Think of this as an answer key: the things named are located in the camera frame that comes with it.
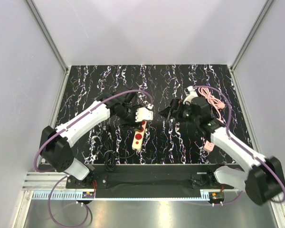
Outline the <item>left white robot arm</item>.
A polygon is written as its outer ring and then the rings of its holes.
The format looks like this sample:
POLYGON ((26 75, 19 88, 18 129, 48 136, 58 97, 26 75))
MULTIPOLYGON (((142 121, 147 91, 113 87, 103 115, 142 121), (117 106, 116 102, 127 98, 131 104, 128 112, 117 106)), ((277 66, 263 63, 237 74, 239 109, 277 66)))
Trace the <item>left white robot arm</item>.
POLYGON ((82 188, 90 187, 93 183, 93 176, 90 174, 92 169, 74 157, 72 147, 88 131, 114 115, 127 124, 138 124, 135 118, 140 106, 130 107, 130 103, 139 92, 140 90, 134 89, 115 95, 103 93, 70 121, 55 128, 44 128, 40 147, 34 159, 34 169, 42 172, 37 167, 37 158, 40 156, 54 171, 75 177, 82 188))

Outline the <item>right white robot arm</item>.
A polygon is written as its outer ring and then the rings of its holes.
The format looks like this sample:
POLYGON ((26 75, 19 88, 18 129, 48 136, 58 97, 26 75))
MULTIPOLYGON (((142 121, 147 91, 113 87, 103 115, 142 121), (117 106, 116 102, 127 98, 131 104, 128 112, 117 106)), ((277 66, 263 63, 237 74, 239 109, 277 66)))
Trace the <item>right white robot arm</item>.
POLYGON ((220 166, 206 176, 211 188, 226 184, 244 191, 257 205, 272 201, 283 194, 285 201, 285 178, 281 162, 274 156, 268 158, 248 147, 231 134, 225 124, 215 119, 211 107, 203 97, 191 101, 172 99, 170 105, 159 112, 166 119, 190 123, 203 137, 232 157, 241 170, 220 166))

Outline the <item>beige red power strip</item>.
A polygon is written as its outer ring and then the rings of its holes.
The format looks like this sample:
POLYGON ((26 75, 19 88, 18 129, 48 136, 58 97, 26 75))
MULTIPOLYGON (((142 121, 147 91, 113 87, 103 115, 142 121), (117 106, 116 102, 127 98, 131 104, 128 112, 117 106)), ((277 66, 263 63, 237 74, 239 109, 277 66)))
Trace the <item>beige red power strip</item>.
POLYGON ((132 149, 140 151, 142 148, 143 138, 146 131, 147 122, 142 121, 142 128, 135 132, 133 143, 132 143, 132 149))

